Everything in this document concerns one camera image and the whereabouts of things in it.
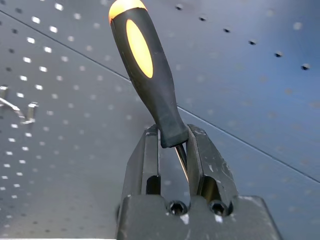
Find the perforated metal panel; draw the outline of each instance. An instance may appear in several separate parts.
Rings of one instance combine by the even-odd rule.
[[[317,239],[320,2],[144,3],[184,122],[207,131],[241,194],[265,198],[284,239]],[[0,85],[24,113],[39,105],[24,126],[0,107],[2,238],[114,237],[127,160],[153,120],[126,79],[111,4],[0,1]]]

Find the scratch mark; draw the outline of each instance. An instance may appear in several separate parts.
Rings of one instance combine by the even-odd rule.
[[[237,221],[236,218],[235,218],[235,215],[233,213],[230,216],[231,216],[231,219],[232,219],[233,222]]]
[[[188,240],[190,238],[190,234],[191,234],[191,229],[189,229],[184,240]]]
[[[248,201],[251,201],[253,202],[255,205],[257,205],[258,207],[262,207],[261,206],[261,203],[259,201],[257,201],[256,199],[254,199],[253,197],[251,196],[239,196],[240,199],[244,199],[244,200],[248,200]]]
[[[120,232],[122,233],[122,235],[124,236],[125,239],[128,237],[125,230],[121,229]]]
[[[278,238],[277,238],[275,235],[273,235],[273,234],[271,235],[271,237],[272,237],[273,240],[277,240],[277,239],[278,239]]]
[[[196,133],[196,134],[199,134],[199,135],[206,135],[206,133],[204,132],[204,131],[201,131],[201,130],[194,130],[194,132]]]
[[[222,168],[221,168],[221,171],[224,173],[224,175],[227,176],[228,179],[230,179],[230,180],[234,183],[235,181],[234,181],[228,174],[226,174],[225,171],[224,171],[224,166],[226,166],[226,165],[227,165],[226,162],[223,163]]]

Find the black and orange handle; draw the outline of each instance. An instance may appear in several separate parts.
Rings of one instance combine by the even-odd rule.
[[[109,11],[113,37],[129,78],[160,130],[161,146],[188,140],[172,73],[155,26],[140,0],[116,0]]]

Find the gray metal surface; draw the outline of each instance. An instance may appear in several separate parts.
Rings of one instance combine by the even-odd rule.
[[[144,3],[185,123],[207,131],[240,194],[265,198],[284,239],[317,239],[320,2]],[[0,109],[2,238],[114,237],[127,160],[153,120],[121,77],[110,5],[0,1],[0,85],[24,113],[39,103],[31,127]]]

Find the pegboard hole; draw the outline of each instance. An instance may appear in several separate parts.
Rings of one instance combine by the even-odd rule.
[[[58,32],[58,28],[56,28],[55,26],[50,26],[49,30],[55,34]]]
[[[17,8],[15,9],[15,12],[18,13],[18,14],[22,14],[22,9],[17,7]]]
[[[177,10],[182,10],[184,8],[184,6],[181,3],[178,3],[177,5],[175,5],[175,8]]]
[[[68,36],[68,41],[69,42],[73,42],[75,40],[75,37],[73,37],[73,36]]]
[[[90,46],[90,45],[88,45],[88,46],[86,46],[86,48],[85,48],[87,51],[89,51],[89,52],[91,52],[92,50],[93,50],[93,47],[92,46]]]
[[[277,51],[275,54],[274,54],[277,58],[281,58],[283,56],[283,53],[281,51]]]
[[[275,10],[268,9],[268,11],[266,11],[266,16],[267,17],[272,17],[273,15],[275,15]]]
[[[34,44],[36,41],[34,38],[32,37],[27,37],[26,40],[28,41],[28,43]]]
[[[309,63],[305,63],[301,66],[302,70],[309,70],[310,69],[310,64]]]
[[[295,23],[293,24],[293,29],[294,29],[294,30],[300,30],[300,29],[302,29],[302,23],[301,23],[301,22],[295,22]]]
[[[32,22],[39,24],[40,23],[40,18],[36,17],[36,16],[32,16],[31,17]]]
[[[37,90],[43,90],[43,89],[44,89],[44,87],[41,86],[41,85],[35,85],[35,88],[36,88]]]
[[[108,106],[108,109],[109,109],[109,110],[113,110],[113,109],[115,109],[115,106],[112,105],[112,104],[110,104],[110,105]]]
[[[43,49],[46,53],[52,53],[52,49],[48,46],[45,46]]]
[[[61,60],[66,63],[69,61],[69,58],[67,56],[62,56]]]
[[[95,22],[95,23],[93,24],[93,28],[94,28],[94,29],[99,29],[99,28],[100,28],[100,24],[97,23],[97,22]]]
[[[17,92],[16,95],[17,95],[18,98],[24,98],[25,97],[25,95],[23,93],[21,93],[21,92]]]
[[[28,63],[28,64],[31,63],[31,59],[30,59],[29,57],[25,57],[25,56],[24,56],[24,57],[23,57],[23,61],[26,62],[26,63]]]
[[[59,4],[59,3],[56,3],[56,4],[54,5],[54,7],[55,7],[55,9],[57,9],[57,10],[59,10],[59,11],[62,11],[62,10],[64,9],[64,6],[62,6],[62,5]]]
[[[20,80],[22,80],[22,81],[28,81],[28,78],[26,77],[26,76],[20,76]]]
[[[48,69],[45,67],[45,66],[40,66],[39,67],[39,70],[41,71],[41,72],[47,72],[48,71]]]
[[[101,3],[101,5],[103,5],[103,6],[107,6],[108,5],[108,2],[109,2],[110,0],[101,0],[100,1],[100,3]]]
[[[249,40],[250,45],[257,45],[257,41],[254,39]]]
[[[205,21],[207,21],[207,17],[206,16],[204,16],[204,15],[202,15],[202,16],[200,16],[199,17],[199,20],[201,21],[201,22],[205,22]]]
[[[77,19],[77,20],[80,20],[80,19],[81,19],[81,14],[80,14],[80,13],[75,13],[75,14],[73,15],[73,17],[74,17],[75,19]]]

